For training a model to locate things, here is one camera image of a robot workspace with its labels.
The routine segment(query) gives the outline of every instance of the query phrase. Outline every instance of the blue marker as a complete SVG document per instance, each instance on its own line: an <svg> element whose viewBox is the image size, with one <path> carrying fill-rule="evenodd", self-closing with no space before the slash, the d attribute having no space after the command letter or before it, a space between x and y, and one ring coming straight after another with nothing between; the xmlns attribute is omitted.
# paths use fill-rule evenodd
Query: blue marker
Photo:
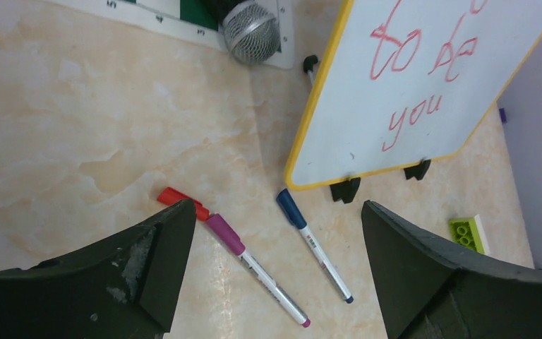
<svg viewBox="0 0 542 339"><path fill-rule="evenodd" d="M330 263L329 258L327 257L323 249L321 249L321 245L311 232L311 229L306 226L306 220L304 220L302 213L300 213L300 210L298 210L298 206L296 206L296 203L294 202L288 190L284 189L283 191L281 191L277 195L276 200L280 208L284 211L284 214L286 215L286 218L288 218L290 224L292 224L295 228L298 229L300 235L304 238L308 247L315 254L315 257L319 261L321 268L325 271L325 274L330 279L331 283L335 286L337 291L342 295L342 297L344 298L344 300L346 300L348 304L352 303L354 301L352 293L350 293L348 287L346 287L346 284L337 273L337 270Z"/></svg>

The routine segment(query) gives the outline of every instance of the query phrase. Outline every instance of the marker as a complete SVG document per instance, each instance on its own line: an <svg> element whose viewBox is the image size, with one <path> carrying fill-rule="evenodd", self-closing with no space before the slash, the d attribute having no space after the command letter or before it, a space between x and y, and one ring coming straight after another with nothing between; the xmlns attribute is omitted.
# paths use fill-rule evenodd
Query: marker
<svg viewBox="0 0 542 339"><path fill-rule="evenodd" d="M186 194L177 191L171 187L167 187L157 198L160 203L171 206L181 200L191 199L194 201L196 208L196 217L200 221L204 221L207 226L223 241L226 246L239 259L242 265L259 280L271 295L281 304L284 309L296 320L297 323L307 328L311 325L311 321L307 315L298 307L298 305L289 297L289 295L271 278L263 267L254 259L254 257L246 251L246 247L240 240L240 237L222 218L221 215L213 214L211 216L207 208L200 201L194 200Z"/></svg>
<svg viewBox="0 0 542 339"><path fill-rule="evenodd" d="M281 304L284 309L301 324L304 328L311 325L307 315L298 307L298 305L289 297L289 295L271 278L271 276L263 269L263 267L254 259L254 257L246 251L246 247L242 244L240 237L223 220L221 215L213 214L206 221L209 228L227 245L239 259L240 262L252 273L267 291Z"/></svg>
<svg viewBox="0 0 542 339"><path fill-rule="evenodd" d="M296 206L296 203L294 202L288 190L284 189L283 191L281 191L277 195L276 200L280 208L284 211L284 214L286 215L286 218L288 219L290 224L292 224L295 228L298 229L300 235L306 241L308 248L310 248L311 251L313 251L313 253L315 254L315 257L319 261L321 268L325 271L326 276L330 279L333 286L342 295L343 299L348 304L351 304L354 301L352 293L350 293L348 287L342 280L342 277L339 276L337 270L329 261L329 258L327 257L327 255L321 248L321 245L311 232L311 229L308 228L308 226L306 225L306 220L304 220L302 213L300 213L300 210L298 210L298 206Z"/></svg>

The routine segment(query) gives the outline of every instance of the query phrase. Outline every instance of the purple marker cap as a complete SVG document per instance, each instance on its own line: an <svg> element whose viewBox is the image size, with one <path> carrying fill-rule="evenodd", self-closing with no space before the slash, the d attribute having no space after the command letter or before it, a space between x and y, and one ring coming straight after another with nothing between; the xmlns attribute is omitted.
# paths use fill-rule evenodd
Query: purple marker cap
<svg viewBox="0 0 542 339"><path fill-rule="evenodd" d="M223 220L221 215L211 215L207 221L209 228L221 239L229 249L239 256L244 253L246 246L240 241L240 237L234 232L229 224Z"/></svg>

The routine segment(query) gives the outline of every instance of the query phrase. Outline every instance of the microphone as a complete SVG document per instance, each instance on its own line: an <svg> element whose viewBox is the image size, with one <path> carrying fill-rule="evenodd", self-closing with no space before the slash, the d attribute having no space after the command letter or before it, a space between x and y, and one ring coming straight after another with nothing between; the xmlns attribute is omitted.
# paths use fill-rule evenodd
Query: microphone
<svg viewBox="0 0 542 339"><path fill-rule="evenodd" d="M279 49L275 16L254 0L200 0L223 28L229 53L242 64L260 64Z"/></svg>

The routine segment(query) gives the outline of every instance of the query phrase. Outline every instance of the purple marker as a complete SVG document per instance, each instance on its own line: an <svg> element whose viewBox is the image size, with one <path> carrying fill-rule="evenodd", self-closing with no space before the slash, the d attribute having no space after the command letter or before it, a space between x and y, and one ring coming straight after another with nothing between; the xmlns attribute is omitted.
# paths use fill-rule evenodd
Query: purple marker
<svg viewBox="0 0 542 339"><path fill-rule="evenodd" d="M227 247L234 252L234 254L240 258L240 262L257 278L263 286L267 288L269 293L281 304L288 313L294 318L296 322L303 327L309 327L311 321L308 317L296 305L296 303L289 297L289 295L282 290L282 288L271 278L271 276L265 272L263 267L254 259L254 257L246 251L246 246L242 244L240 237L234 232L234 230L227 224L221 215L213 214L206 221L209 228L227 245Z"/></svg>

